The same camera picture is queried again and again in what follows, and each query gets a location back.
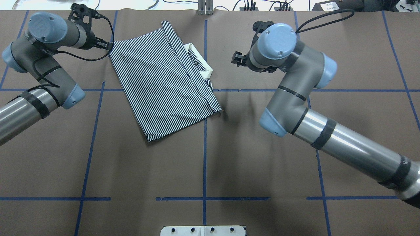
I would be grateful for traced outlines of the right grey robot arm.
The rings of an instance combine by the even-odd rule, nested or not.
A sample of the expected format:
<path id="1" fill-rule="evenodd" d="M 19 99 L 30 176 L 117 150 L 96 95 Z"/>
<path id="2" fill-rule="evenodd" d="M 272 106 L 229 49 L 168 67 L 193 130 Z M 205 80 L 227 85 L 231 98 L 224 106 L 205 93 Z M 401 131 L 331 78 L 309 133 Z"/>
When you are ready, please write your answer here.
<path id="1" fill-rule="evenodd" d="M 337 122 L 307 101 L 315 89 L 335 77 L 337 63 L 301 41 L 290 25 L 255 21 L 246 54 L 234 52 L 231 62 L 257 73 L 284 76 L 259 119 L 276 136 L 291 134 L 392 190 L 403 202 L 419 208 L 419 162 Z"/>

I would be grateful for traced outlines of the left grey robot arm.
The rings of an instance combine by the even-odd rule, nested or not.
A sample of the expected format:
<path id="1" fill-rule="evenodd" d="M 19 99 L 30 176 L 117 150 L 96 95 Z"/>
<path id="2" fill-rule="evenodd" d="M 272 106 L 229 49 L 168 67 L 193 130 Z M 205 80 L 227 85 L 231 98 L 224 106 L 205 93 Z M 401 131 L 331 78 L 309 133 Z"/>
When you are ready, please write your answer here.
<path id="1" fill-rule="evenodd" d="M 61 47 L 89 50 L 105 49 L 109 55 L 114 47 L 115 35 L 107 42 L 92 31 L 93 19 L 108 18 L 84 4 L 73 3 L 67 19 L 52 12 L 36 12 L 28 22 L 22 36 L 10 43 L 2 52 L 9 68 L 18 73 L 30 73 L 39 85 L 24 90 L 1 108 L 1 144 L 55 109 L 70 109 L 85 98 L 85 92 L 54 55 L 69 52 Z"/>

